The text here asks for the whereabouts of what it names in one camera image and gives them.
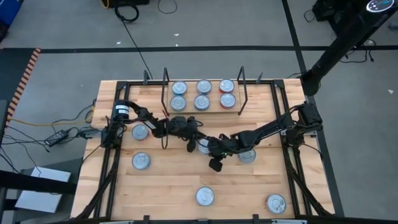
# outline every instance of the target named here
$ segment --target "wooden board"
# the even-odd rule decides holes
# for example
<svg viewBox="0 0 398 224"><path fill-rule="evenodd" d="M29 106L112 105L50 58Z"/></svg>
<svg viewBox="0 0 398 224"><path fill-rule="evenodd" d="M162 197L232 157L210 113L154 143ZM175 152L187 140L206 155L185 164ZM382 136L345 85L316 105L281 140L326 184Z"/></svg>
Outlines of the wooden board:
<svg viewBox="0 0 398 224"><path fill-rule="evenodd" d="M116 81L101 82L92 123L96 128L106 125L104 117L111 114L115 87ZM285 80L285 87L290 106L299 105L305 100L300 80ZM162 119L164 114L159 103L160 94L161 86L133 86L129 97ZM195 114L196 119L204 124L200 131L210 136L218 136L220 133L229 135L258 128L275 119L268 85L248 85L248 97L241 116L234 113ZM136 116L134 113L130 115L131 118ZM142 220L144 215L150 215L153 220L251 219L255 213L260 218L294 217L278 135L261 141L256 147L257 159L254 163L245 165L238 161L237 156L229 157L223 160L223 170L216 173L208 167L208 156L199 154L197 150L188 153L186 142L181 139L170 136L166 150L161 149L160 139L153 136L145 141L135 141L131 129L137 124L129 125L128 131L124 133L112 220ZM315 138L305 137L305 141L308 145L317 147ZM99 144L99 139L89 140L85 156ZM308 188L333 213L319 153L307 146L302 146L300 150ZM132 167L131 159L137 152L150 155L152 164L149 169L139 171ZM72 217L84 209L98 188L103 154L104 150L98 149L81 167ZM195 193L201 186L209 186L214 190L213 205L202 207L196 203ZM302 195L299 188L296 189L300 211L304 214ZM270 194L281 194L286 199L287 208L283 214L275 215L266 209L265 200ZM106 192L102 215L105 213L107 199Z"/></svg>
<svg viewBox="0 0 398 224"><path fill-rule="evenodd" d="M210 100L210 107L206 111L198 111L195 108L194 100L199 95L197 92L197 81L186 81L187 84L187 92L184 94L184 98L187 101L187 107L184 111L176 112L171 107L171 100L174 97L174 93L172 91L172 85L174 82L169 82L169 87L167 93L167 111L170 114L189 114L189 113L237 113L241 110L241 97L239 93L239 87L243 89L243 86L239 86L237 81L233 81L235 84L234 90L231 92L235 96L236 103L235 106L231 109L224 109L220 105L220 97L222 93L218 90L218 85L221 80L209 80L211 83L211 91L207 94L207 97Z"/></svg>

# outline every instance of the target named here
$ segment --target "concrete floor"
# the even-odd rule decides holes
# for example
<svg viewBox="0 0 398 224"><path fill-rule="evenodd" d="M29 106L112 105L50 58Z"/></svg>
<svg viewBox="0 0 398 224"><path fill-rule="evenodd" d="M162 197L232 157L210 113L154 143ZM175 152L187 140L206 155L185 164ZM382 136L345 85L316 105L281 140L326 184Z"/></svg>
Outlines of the concrete floor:
<svg viewBox="0 0 398 224"><path fill-rule="evenodd" d="M330 26L316 21L308 24L302 16L315 0L288 2L300 45L329 45ZM293 45L280 0L177 3L177 12L170 15L161 14L155 1L139 6L140 18L127 25L139 46ZM165 0L163 4L167 10L173 3ZM386 26L372 38L378 45L398 44L398 33ZM66 0L25 0L2 45L43 49L133 47L114 12L89 0L73 4ZM303 52L307 68L322 53ZM398 220L398 138L394 136L398 132L394 116L398 109L398 51L372 54L373 63L339 63L323 79L315 99L324 120L345 215ZM161 77L164 67L171 78L232 78L242 65L251 78L261 72L263 78L284 78L299 72L294 51L151 52L143 56L154 78ZM355 52L350 60L362 58L363 52ZM96 97L101 80L141 79L144 69L137 53L41 54L14 117L33 123L72 118ZM53 133L51 128L15 122L11 126L36 139ZM7 133L22 138L11 130ZM52 147L50 153L35 144L29 151L37 165L44 166L81 158L84 148L85 141L77 139ZM33 166L22 146L4 149L18 169ZM0 169L10 170L3 162Z"/></svg>

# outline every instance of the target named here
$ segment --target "orange striped tape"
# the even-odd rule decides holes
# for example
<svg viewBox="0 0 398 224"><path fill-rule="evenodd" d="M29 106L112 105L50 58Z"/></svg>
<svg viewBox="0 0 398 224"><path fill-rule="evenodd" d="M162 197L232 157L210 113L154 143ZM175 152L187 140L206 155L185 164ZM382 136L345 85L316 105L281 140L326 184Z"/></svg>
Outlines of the orange striped tape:
<svg viewBox="0 0 398 224"><path fill-rule="evenodd" d="M30 60L26 65L25 72L22 75L22 78L21 78L21 80L18 84L18 87L15 90L14 96L12 97L12 100L10 102L10 105L8 106L8 110L7 110L8 116L7 116L6 126L9 125L11 118L14 115L15 110L17 109L18 102L21 99L21 96L22 96L22 94L25 90L25 87L27 85L27 82L29 81L30 74L32 73L33 68L35 67L36 61L40 54L40 51L41 51L41 49L36 48L33 51L32 55L30 56Z"/></svg>

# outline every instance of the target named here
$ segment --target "can top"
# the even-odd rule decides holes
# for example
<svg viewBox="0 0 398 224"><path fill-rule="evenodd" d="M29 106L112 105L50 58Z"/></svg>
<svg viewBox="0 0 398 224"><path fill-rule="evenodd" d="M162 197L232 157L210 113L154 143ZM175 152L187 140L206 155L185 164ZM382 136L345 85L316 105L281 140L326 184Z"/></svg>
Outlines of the can top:
<svg viewBox="0 0 398 224"><path fill-rule="evenodd" d="M211 90L211 82L208 80L199 80L197 83L197 89L201 93L208 93Z"/></svg>
<svg viewBox="0 0 398 224"><path fill-rule="evenodd" d="M138 152L132 158L132 166L136 169L143 170L149 167L150 158L148 154L144 152Z"/></svg>
<svg viewBox="0 0 398 224"><path fill-rule="evenodd" d="M171 105L175 110L184 110L187 106L187 101L182 96L175 96L172 98Z"/></svg>
<svg viewBox="0 0 398 224"><path fill-rule="evenodd" d="M235 84L232 80L224 79L220 81L220 90L224 92L231 92L234 90Z"/></svg>
<svg viewBox="0 0 398 224"><path fill-rule="evenodd" d="M187 91L187 84L183 81L173 83L173 92L175 94L184 94Z"/></svg>
<svg viewBox="0 0 398 224"><path fill-rule="evenodd" d="M256 159L256 152L254 149L238 154L239 160L244 163L251 163Z"/></svg>
<svg viewBox="0 0 398 224"><path fill-rule="evenodd" d="M209 206L214 201L213 190L209 187L201 187L197 191L197 202L202 206Z"/></svg>
<svg viewBox="0 0 398 224"><path fill-rule="evenodd" d="M143 124L138 124L132 129L132 136L137 140L142 140L148 135L148 129Z"/></svg>
<svg viewBox="0 0 398 224"><path fill-rule="evenodd" d="M203 154L209 154L210 151L209 148L207 147L208 144L209 141L207 139L201 139L198 144L199 151Z"/></svg>
<svg viewBox="0 0 398 224"><path fill-rule="evenodd" d="M220 102L223 106L232 107L236 102L235 96L230 93L224 93L220 98Z"/></svg>
<svg viewBox="0 0 398 224"><path fill-rule="evenodd" d="M195 98L195 107L199 110L204 110L210 106L210 100L207 96L199 95Z"/></svg>
<svg viewBox="0 0 398 224"><path fill-rule="evenodd" d="M281 214L286 209L286 201L279 194L272 194L267 199L268 209L275 214Z"/></svg>

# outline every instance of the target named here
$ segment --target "wooden platform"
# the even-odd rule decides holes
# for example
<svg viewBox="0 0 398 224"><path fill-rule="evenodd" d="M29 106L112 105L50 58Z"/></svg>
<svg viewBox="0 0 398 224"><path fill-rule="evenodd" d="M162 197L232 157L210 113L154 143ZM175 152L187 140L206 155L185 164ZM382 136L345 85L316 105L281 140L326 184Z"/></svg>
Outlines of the wooden platform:
<svg viewBox="0 0 398 224"><path fill-rule="evenodd" d="M105 116L111 114L115 87L116 81L101 82L92 123L96 128L106 125ZM285 87L290 106L303 103L305 98L300 80L285 80ZM161 89L161 86L133 86L130 100L147 107L161 119L164 117L159 103ZM243 88L239 91L242 99ZM241 116L235 113L195 114L196 119L204 124L200 131L210 136L220 133L229 135L258 128L276 118L269 85L248 85L248 97ZM144 215L150 215L152 220L250 219L253 214L259 214L260 218L294 217L278 135L263 140L256 147L257 159L253 164L242 164L237 156L233 156L223 160L223 170L216 173L208 167L208 156L201 155L197 150L188 153L186 142L181 139L170 136L166 150L161 148L160 139L152 136L142 142L133 140L131 129L137 124L130 125L123 137L112 220L142 220ZM317 147L315 138L305 137L305 141ZM99 139L89 140L85 156L99 144ZM300 150L308 188L333 213L318 152L307 146L302 146ZM142 171L132 167L131 159L137 152L150 155L152 164L149 169ZM98 149L81 167L72 217L84 209L98 188L103 154L104 149ZM196 203L195 193L201 186L209 186L215 192L215 201L209 207ZM304 214L302 195L300 190L297 192L300 211ZM287 209L283 214L275 215L267 210L265 201L270 194L281 194L286 199ZM107 198L106 192L102 215Z"/></svg>
<svg viewBox="0 0 398 224"><path fill-rule="evenodd" d="M195 108L195 98L199 95L197 92L197 81L187 81L185 82L187 84L187 92L184 94L184 98L187 101L187 107L185 108L184 111L181 112L176 112L173 110L171 107L171 100L174 97L174 93L172 91L172 86L174 82L169 82L169 87L168 89L170 91L167 91L167 111L170 114L189 114L189 113L237 113L241 110L241 97L239 95L239 85L237 81L233 81L235 85L235 89L231 92L232 95L235 96L236 102L235 106L231 109L224 109L220 105L220 97L222 96L222 92L219 91L218 85L220 84L220 81L212 81L209 80L212 86L212 89L209 94L207 94L207 97L210 100L210 107L206 111L198 111Z"/></svg>

